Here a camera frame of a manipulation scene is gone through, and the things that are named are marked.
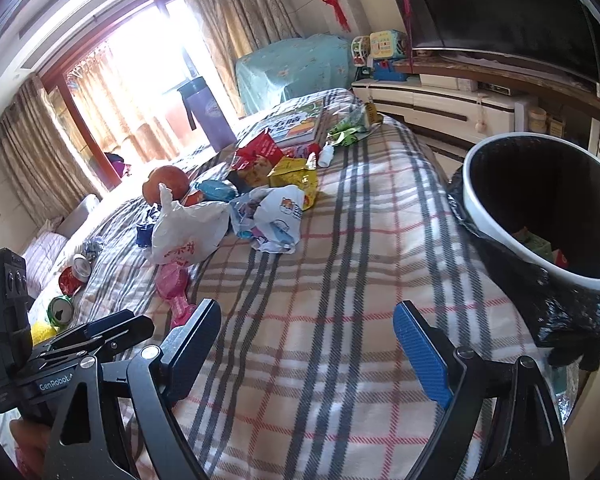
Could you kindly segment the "person's left hand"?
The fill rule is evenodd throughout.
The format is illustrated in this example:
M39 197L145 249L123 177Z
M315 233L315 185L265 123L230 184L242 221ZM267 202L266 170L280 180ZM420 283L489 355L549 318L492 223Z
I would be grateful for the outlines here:
M50 427L13 419L9 430L16 444L17 467L27 479L41 479L50 442Z

